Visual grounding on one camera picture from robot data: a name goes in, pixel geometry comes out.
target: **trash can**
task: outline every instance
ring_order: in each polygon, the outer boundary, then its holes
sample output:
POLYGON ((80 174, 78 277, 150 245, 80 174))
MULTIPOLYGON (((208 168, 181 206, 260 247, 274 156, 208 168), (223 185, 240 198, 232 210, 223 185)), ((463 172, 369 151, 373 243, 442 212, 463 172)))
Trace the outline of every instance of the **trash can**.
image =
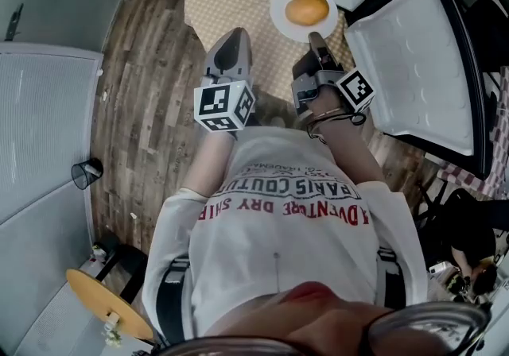
POLYGON ((79 189, 86 189, 88 185, 96 182, 103 176, 103 164, 97 158, 74 164, 71 168, 74 184, 79 189))

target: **backpack strap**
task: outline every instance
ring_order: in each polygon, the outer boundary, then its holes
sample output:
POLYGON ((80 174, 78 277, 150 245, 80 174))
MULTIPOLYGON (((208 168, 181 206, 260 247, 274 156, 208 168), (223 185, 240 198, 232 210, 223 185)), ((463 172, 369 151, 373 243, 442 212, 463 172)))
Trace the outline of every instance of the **backpack strap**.
POLYGON ((392 309, 404 308, 405 281, 396 253, 392 249, 380 246, 376 256, 376 268, 375 304, 392 309))
POLYGON ((162 277, 157 291, 156 313, 162 334, 172 345, 183 342, 182 288, 185 272, 189 268, 187 254, 176 257, 162 277))

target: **white t-shirt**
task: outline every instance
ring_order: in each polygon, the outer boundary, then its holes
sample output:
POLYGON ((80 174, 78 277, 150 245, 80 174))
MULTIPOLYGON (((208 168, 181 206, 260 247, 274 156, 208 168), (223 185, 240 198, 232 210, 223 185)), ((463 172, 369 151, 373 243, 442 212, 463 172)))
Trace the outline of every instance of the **white t-shirt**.
POLYGON ((181 189, 161 209, 143 287, 156 329, 162 276, 187 252, 186 338, 249 300, 306 281, 373 303, 379 238, 398 255, 407 303, 425 301, 424 259, 401 193, 381 182, 354 186, 328 148, 304 132, 250 127, 238 137, 214 196, 181 189))

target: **wooden floor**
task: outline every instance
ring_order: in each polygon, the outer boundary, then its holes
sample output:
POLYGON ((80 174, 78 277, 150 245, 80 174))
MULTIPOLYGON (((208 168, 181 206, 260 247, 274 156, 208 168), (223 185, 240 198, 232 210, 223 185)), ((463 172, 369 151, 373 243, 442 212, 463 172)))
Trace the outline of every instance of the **wooden floor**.
MULTIPOLYGON (((178 189, 195 153, 192 92, 205 53, 184 23, 184 0, 124 0, 104 52, 91 139, 91 155, 105 170, 91 188, 95 232, 112 230, 148 253, 163 200, 178 189)), ((258 98, 263 123, 277 115, 294 125, 288 103, 258 98)), ((390 187, 416 207, 421 195, 415 184, 431 184, 436 166, 372 125, 363 137, 390 187)))

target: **glasses frame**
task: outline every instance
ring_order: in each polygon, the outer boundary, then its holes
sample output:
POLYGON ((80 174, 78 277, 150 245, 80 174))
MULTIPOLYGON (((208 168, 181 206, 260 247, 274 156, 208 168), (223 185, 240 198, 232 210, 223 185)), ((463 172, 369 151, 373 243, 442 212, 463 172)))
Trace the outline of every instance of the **glasses frame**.
MULTIPOLYGON (((469 347, 474 346, 483 337, 488 324, 492 319, 489 310, 490 304, 483 304, 480 307, 473 304, 460 304, 453 302, 429 302, 389 311, 386 314, 373 319, 363 328, 363 335, 359 343, 359 354, 363 356, 374 356, 370 345, 370 334, 373 329, 390 331, 399 327, 408 326, 409 323, 463 323, 470 326, 466 336, 460 345, 448 356, 457 356, 469 347)), ((232 352, 245 350, 246 354, 266 355, 291 355, 291 356, 313 356, 317 353, 301 344, 288 342, 281 339, 254 337, 254 336, 211 336, 178 343, 170 348, 157 353, 158 356, 197 356, 211 352, 232 352)))

